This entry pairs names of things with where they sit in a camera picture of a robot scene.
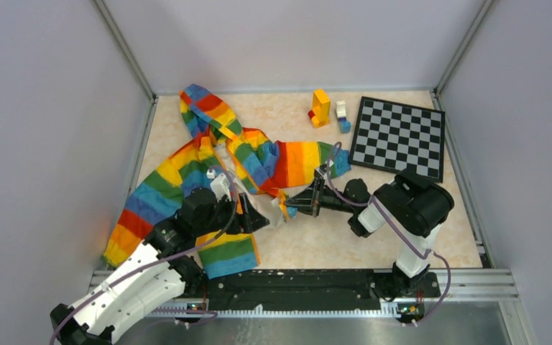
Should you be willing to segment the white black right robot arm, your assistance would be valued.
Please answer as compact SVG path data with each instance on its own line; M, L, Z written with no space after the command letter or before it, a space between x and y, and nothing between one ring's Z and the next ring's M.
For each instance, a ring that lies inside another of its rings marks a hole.
M389 225L403 246L391 273L372 288L388 302L418 293L430 266L428 257L436 235L454 208L446 189L409 169L369 192L361 178L349 180L338 190L327 172L319 168L311 184L285 204L312 217L322 208L350 213L348 224L358 237L367 238Z

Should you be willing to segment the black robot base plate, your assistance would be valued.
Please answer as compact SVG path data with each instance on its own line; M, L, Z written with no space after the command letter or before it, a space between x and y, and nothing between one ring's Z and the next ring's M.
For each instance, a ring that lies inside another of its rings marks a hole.
M387 302L440 298L437 276L407 282L391 270L249 270L207 280L215 311L377 311Z

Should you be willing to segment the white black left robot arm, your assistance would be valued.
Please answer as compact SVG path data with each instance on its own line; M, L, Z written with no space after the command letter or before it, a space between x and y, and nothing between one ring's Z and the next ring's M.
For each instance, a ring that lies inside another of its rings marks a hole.
M207 279L257 266L253 232L274 224L265 203L196 188L100 286L50 312L50 344L114 344L169 299L193 297Z

